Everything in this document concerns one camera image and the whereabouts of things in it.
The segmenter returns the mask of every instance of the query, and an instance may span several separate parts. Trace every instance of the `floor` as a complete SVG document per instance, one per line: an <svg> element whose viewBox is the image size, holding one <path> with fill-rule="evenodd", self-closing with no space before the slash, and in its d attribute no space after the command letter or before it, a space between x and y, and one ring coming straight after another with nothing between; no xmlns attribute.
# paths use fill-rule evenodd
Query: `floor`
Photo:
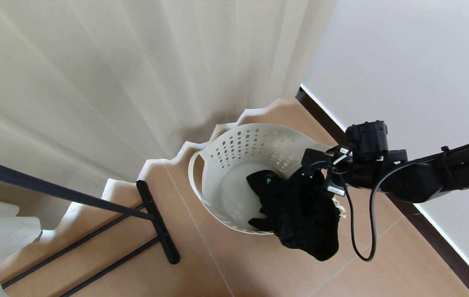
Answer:
<svg viewBox="0 0 469 297"><path fill-rule="evenodd" d="M240 124L255 122L289 126L321 143L336 144L295 99L278 100L244 117ZM217 129L213 138L221 133ZM339 252L325 262L282 247L274 236L225 227L206 211L189 185L187 170L194 152L188 148L174 160L148 160L139 176L150 186L180 252L180 263L170 265L156 244L75 296L469 296L440 256L381 194L375 205L378 251L370 263L362 262L352 249L349 218L340 221ZM370 250L368 192L351 189L351 196L358 246L366 254ZM122 181L108 181L103 199L131 207L141 204L135 184ZM346 199L340 203L349 209ZM117 216L72 203L55 231L46 231L39 242L3 263L0 281ZM152 224L127 218L5 291L12 297L60 295L154 236Z"/></svg>

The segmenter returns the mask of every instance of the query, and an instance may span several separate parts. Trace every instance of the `baseboard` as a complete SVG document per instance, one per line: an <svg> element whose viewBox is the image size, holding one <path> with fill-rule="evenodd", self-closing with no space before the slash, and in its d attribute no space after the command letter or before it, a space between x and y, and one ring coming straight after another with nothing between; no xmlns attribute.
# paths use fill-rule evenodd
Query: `baseboard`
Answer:
<svg viewBox="0 0 469 297"><path fill-rule="evenodd" d="M344 130L346 127L340 123L337 118L329 112L318 100L314 100L313 94L305 90L303 86L299 89L296 98L303 107L312 115L312 117L325 128L326 131L342 145L349 145L346 141ZM413 224L414 228L429 242L443 260L449 265L452 271L464 283L469 290L469 264L462 253L458 253L448 237L444 237L434 221L430 222L426 212L420 212L412 203L406 203L400 199L387 195L392 203L401 211L401 213Z"/></svg>

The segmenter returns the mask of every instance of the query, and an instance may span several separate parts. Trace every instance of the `dark brown baseboard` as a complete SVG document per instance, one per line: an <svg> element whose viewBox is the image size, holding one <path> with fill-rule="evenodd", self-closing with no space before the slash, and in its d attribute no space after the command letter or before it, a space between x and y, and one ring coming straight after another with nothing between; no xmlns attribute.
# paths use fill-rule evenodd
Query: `dark brown baseboard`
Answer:
<svg viewBox="0 0 469 297"><path fill-rule="evenodd" d="M319 107L302 88L299 89L296 98L302 106L314 117L323 128L341 145L349 145L344 131L336 124L328 114ZM452 271L464 283L469 290L469 266L453 247L443 238L432 224L417 210L412 203L399 200L387 195L402 214L413 224L419 233L429 242L436 252L449 265Z"/></svg>

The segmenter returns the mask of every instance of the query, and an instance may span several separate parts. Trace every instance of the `black metal bar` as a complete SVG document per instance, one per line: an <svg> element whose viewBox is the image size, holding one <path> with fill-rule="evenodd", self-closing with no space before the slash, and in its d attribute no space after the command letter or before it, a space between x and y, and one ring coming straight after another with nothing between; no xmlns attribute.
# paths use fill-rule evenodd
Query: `black metal bar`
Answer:
<svg viewBox="0 0 469 297"><path fill-rule="evenodd" d="M138 207L136 207L135 209L136 210L140 210L142 209L143 207L145 207L144 204L142 205L139 205ZM60 250L59 252L56 252L54 255L50 256L49 258L43 260L42 262L38 263L37 265L31 267L30 269L27 269L25 272L22 272L21 274L15 276L14 278L8 280L7 282L5 282L3 285L2 285L2 289L5 289L7 288L8 286L18 282L19 280L25 278L26 276L30 275L31 273L37 271L38 269L44 267L45 265L51 263L53 260L56 260L58 257L61 257L62 255L66 254L67 252L69 252L70 250L73 250L74 248L78 247L79 245L81 244L84 244L86 241L94 238L96 235L99 235L101 234L103 231L106 231L108 230L110 227L114 226L115 224L121 222L122 220L128 218L129 215L127 214L124 214L122 216L120 216L119 218L109 222L108 224L105 224L103 227L93 231L92 233L86 235L85 237L83 237L82 239L79 239L78 241L75 241L74 243L70 244L69 246L67 246L66 248Z"/></svg>
<svg viewBox="0 0 469 297"><path fill-rule="evenodd" d="M141 195L141 199L145 204L146 211L149 214L154 215L158 218L158 220L153 221L154 229L156 230L157 236L160 238L159 241L161 242L161 246L163 246L163 250L165 251L165 255L169 260L170 264L177 264L180 261L180 254L174 245L174 241L169 235L169 231L163 222L163 218L157 209L156 203L154 203L154 198L152 197L152 193L148 189L148 184L143 180L136 181L137 190Z"/></svg>
<svg viewBox="0 0 469 297"><path fill-rule="evenodd" d="M91 278L85 280L84 282L82 282L81 284L76 286L75 288L73 288L73 289L69 290L68 292L64 293L63 295L61 295L61 297L68 297L68 296L71 296L71 295L77 293L79 290L81 290L85 286L88 286L92 282L95 282L96 280L101 278L101 276L103 276L103 275L107 274L108 272L116 269L116 267L118 267L119 265L125 263L126 261L130 260L131 258L137 256L138 254L140 254L142 251L146 250L147 248L150 248L150 246L157 243L158 241L159 241L159 236L157 236L154 239L150 240L146 244L140 246L134 252L131 252L127 256L124 256L123 258L119 259L117 262L115 262L112 265L108 266L107 268L103 269L102 271L100 271L96 275L92 276Z"/></svg>
<svg viewBox="0 0 469 297"><path fill-rule="evenodd" d="M26 188L36 192L48 194L50 196L58 197L61 199L74 201L84 205L94 206L110 211L120 212L121 214L137 218L147 219L151 221L157 219L156 216L152 214L146 214L144 212L132 209L130 207L111 203L110 201L95 198L90 195L65 188L63 186L58 186L57 184L52 184L45 180L32 177L31 175L27 175L25 173L4 167L2 165L0 165L0 181L5 182L7 184L12 184L14 186L19 186L21 188Z"/></svg>

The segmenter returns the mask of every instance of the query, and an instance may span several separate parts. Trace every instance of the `white wall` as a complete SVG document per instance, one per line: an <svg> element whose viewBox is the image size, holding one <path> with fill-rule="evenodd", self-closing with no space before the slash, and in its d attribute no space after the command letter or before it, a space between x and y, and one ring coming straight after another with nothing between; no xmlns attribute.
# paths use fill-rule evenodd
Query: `white wall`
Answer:
<svg viewBox="0 0 469 297"><path fill-rule="evenodd" d="M469 143L469 0L340 0L303 86L409 158ZM469 190L420 206L469 262Z"/></svg>

